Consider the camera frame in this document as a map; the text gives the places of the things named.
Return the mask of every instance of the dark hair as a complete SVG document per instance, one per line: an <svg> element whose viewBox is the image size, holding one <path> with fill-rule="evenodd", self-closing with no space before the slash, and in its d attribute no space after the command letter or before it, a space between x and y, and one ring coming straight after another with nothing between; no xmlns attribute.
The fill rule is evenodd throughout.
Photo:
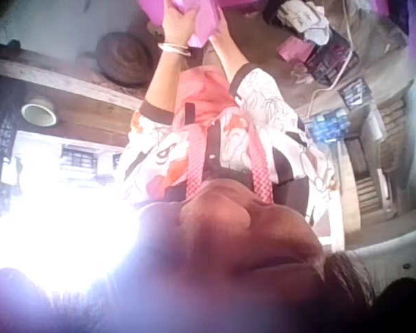
<svg viewBox="0 0 416 333"><path fill-rule="evenodd" d="M361 331L373 327L374 314L382 314L385 305L394 302L397 293L387 292L387 300L380 298L374 302L374 291L367 271L356 258L345 253L328 256L324 263L324 284L322 294L312 301L284 305L272 316L297 317L290 320L290 327L284 332L348 332ZM135 295L130 288L135 285L131 279L133 272L126 262L106 281L100 281L87 295L63 295L48 298L43 290L35 286L19 271L4 269L0 271L0 332L120 332L120 313L126 311ZM404 288L398 301L406 298ZM129 331L136 332L135 327ZM188 332L179 330L169 332Z"/></svg>

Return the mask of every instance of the person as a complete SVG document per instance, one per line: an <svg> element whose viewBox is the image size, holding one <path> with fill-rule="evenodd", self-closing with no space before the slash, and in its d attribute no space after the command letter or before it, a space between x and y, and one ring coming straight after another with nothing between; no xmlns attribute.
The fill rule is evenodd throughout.
<svg viewBox="0 0 416 333"><path fill-rule="evenodd" d="M221 10L211 43L226 77L182 72L197 10L164 3L164 52L118 171L141 207L136 246L85 299L53 302L20 272L0 272L0 332L339 332L370 289L311 229L335 187L332 164Z"/></svg>

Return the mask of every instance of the white bracelet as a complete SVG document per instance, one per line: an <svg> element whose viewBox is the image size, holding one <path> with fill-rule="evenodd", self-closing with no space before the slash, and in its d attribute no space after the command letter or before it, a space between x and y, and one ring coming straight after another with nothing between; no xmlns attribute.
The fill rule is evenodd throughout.
<svg viewBox="0 0 416 333"><path fill-rule="evenodd" d="M186 50L188 51L188 45L179 45L179 44L171 44L171 43L160 43L161 45L169 45L172 47L177 47L178 49Z"/></svg>
<svg viewBox="0 0 416 333"><path fill-rule="evenodd" d="M161 48L163 52L177 53L186 57L191 56L191 52L188 51L188 48L184 48L183 46L174 46L173 44L159 43L159 48Z"/></svg>

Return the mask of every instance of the bright light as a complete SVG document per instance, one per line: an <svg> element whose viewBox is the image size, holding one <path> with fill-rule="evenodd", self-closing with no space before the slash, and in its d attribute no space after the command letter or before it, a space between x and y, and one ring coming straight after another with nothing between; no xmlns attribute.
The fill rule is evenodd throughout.
<svg viewBox="0 0 416 333"><path fill-rule="evenodd" d="M48 294L86 291L136 241L137 215L114 197L58 185L16 198L0 219L0 268L19 269Z"/></svg>

